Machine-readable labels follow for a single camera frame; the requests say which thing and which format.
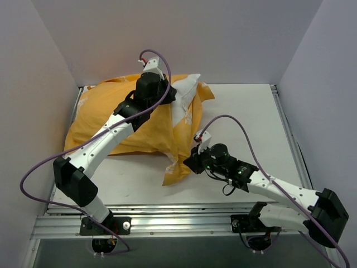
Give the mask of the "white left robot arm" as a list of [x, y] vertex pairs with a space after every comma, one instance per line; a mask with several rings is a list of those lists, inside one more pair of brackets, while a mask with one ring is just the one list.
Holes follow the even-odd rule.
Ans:
[[164, 74], [145, 71], [137, 80], [135, 90], [118, 104], [92, 141], [54, 161], [56, 187], [93, 218], [92, 226], [98, 233], [108, 233], [113, 223], [110, 210], [98, 197], [98, 187], [91, 177], [117, 145], [148, 121], [157, 106], [173, 102], [175, 94], [176, 89]]

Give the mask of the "white pillow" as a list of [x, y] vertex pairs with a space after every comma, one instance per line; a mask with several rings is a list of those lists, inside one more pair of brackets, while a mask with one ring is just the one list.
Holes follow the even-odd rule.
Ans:
[[190, 74], [184, 79], [180, 79], [173, 83], [173, 88], [176, 89], [175, 100], [171, 103], [171, 118], [172, 126], [175, 127], [182, 119], [187, 119], [191, 124], [191, 116], [189, 116], [189, 106], [193, 101], [197, 92], [200, 74]]

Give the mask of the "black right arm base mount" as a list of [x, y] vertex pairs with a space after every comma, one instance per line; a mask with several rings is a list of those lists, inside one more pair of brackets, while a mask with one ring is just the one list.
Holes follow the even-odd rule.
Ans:
[[251, 218], [247, 214], [233, 214], [230, 216], [233, 233], [270, 233], [278, 232], [279, 227], [267, 227], [258, 218]]

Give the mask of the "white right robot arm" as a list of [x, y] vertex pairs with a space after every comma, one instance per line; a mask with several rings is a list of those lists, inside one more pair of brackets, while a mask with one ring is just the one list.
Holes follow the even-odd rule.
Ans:
[[184, 164], [195, 174], [208, 171], [234, 189], [265, 196], [278, 205], [258, 202], [250, 211], [253, 230], [288, 228], [307, 233], [315, 242], [335, 248], [349, 215], [337, 194], [325, 188], [319, 192], [290, 184], [264, 173], [259, 167], [236, 159], [226, 145], [197, 145]]

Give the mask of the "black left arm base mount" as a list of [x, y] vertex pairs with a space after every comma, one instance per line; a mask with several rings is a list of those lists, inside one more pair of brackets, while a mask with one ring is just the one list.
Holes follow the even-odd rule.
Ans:
[[[102, 225], [118, 235], [129, 235], [131, 233], [131, 217], [116, 217], [106, 220]], [[108, 235], [109, 232], [99, 227], [88, 217], [81, 220], [79, 235], [81, 236], [102, 236]]]

